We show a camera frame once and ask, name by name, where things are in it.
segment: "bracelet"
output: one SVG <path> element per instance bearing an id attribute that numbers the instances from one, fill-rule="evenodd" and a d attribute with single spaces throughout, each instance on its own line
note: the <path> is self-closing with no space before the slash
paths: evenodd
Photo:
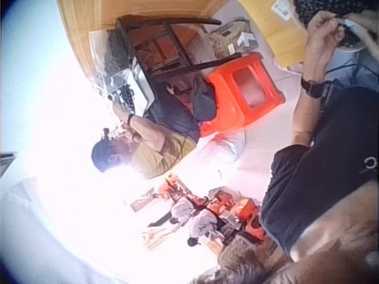
<path id="1" fill-rule="evenodd" d="M 131 120 L 131 118 L 134 116 L 134 114 L 130 114 L 129 116 L 128 116 L 128 121 L 126 122 L 126 124 L 128 125 L 128 126 L 130 126 L 130 120 Z"/>

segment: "yellow t-shirt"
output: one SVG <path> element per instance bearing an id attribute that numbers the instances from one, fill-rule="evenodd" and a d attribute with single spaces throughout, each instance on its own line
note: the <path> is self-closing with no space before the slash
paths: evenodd
<path id="1" fill-rule="evenodd" d="M 142 141 L 131 157 L 132 167 L 146 179 L 164 174 L 196 148 L 189 137 L 165 128 L 165 142 L 160 152 L 156 152 Z"/>

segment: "white wall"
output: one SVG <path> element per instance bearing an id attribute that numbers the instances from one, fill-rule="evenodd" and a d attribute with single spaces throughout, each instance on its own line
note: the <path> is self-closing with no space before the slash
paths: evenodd
<path id="1" fill-rule="evenodd" d="M 72 53 L 56 1 L 19 0 L 1 24 L 1 147 L 20 154 L 2 189 L 37 175 L 65 247 L 131 283 L 183 283 L 214 265 L 206 248 L 189 250 L 185 228 L 156 251 L 144 250 L 138 220 L 122 200 L 141 189 L 126 172 L 102 175 L 92 165 L 92 146 L 113 118 Z"/>

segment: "orange toy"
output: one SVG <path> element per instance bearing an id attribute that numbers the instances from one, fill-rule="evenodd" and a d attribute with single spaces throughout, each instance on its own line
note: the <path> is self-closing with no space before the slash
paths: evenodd
<path id="1" fill-rule="evenodd" d="M 165 179 L 165 181 L 158 187 L 157 194 L 159 197 L 162 199 L 169 199 L 170 194 L 175 193 L 175 182 L 177 180 L 178 176 L 170 173 L 168 179 Z"/>
<path id="2" fill-rule="evenodd" d="M 246 102 L 233 77 L 244 68 L 250 70 L 252 80 L 258 81 L 265 95 L 266 101 L 256 107 Z M 285 98 L 277 91 L 267 74 L 259 53 L 252 53 L 219 66 L 207 76 L 207 80 L 214 85 L 216 91 L 217 115 L 212 121 L 202 124 L 202 137 L 249 125 L 285 102 Z"/>
<path id="3" fill-rule="evenodd" d="M 245 231 L 257 240 L 263 240 L 265 231 L 259 223 L 259 208 L 253 199 L 242 197 L 230 212 L 242 222 L 247 222 Z"/>
<path id="4" fill-rule="evenodd" d="M 207 208 L 219 216 L 224 210 L 230 210 L 232 206 L 232 196 L 229 193 L 220 192 L 211 200 Z"/>

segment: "red plastic stool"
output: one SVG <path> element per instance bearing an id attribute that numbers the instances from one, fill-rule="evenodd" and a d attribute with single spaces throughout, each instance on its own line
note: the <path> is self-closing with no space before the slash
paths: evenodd
<path id="1" fill-rule="evenodd" d="M 266 101 L 258 106 L 250 106 L 246 102 L 233 77 L 244 68 L 249 69 L 264 92 Z M 207 80 L 214 85 L 216 91 L 217 115 L 212 121 L 202 124 L 202 137 L 249 125 L 285 102 L 284 96 L 277 91 L 267 74 L 259 53 L 252 53 L 219 66 L 207 76 Z"/>

